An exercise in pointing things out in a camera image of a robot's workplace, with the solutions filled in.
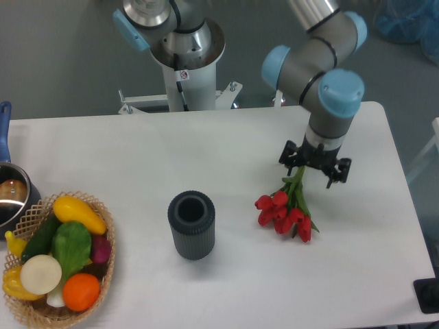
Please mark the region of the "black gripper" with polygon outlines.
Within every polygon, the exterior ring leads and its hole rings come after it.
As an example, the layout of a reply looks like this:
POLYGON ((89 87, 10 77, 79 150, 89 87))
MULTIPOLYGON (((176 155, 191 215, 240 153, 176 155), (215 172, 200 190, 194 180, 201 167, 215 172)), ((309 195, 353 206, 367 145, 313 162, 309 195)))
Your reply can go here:
POLYGON ((346 183, 351 168, 350 158, 337 159, 340 147, 326 150, 323 144, 314 147, 308 140, 302 142, 301 147, 291 140, 287 140, 278 162, 287 168, 290 176, 295 167, 307 166, 323 171, 328 177, 326 188, 333 183, 346 183))

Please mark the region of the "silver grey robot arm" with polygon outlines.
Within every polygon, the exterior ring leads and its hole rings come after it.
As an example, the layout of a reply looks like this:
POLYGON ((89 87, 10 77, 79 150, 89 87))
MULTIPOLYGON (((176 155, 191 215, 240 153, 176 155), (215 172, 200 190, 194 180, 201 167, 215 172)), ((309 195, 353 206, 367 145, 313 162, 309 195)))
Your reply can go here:
MULTIPOLYGON (((364 95, 360 76, 339 67, 367 37, 362 17, 342 12, 335 1, 291 1, 309 40, 298 50, 279 45, 265 57, 263 80, 309 111, 301 145, 287 142, 279 158, 288 169, 311 167, 330 183, 345 182, 351 166, 338 158, 364 95)), ((163 70, 172 112, 214 110, 216 64, 225 40, 199 1, 124 1, 112 16, 125 41, 150 50, 163 70)))

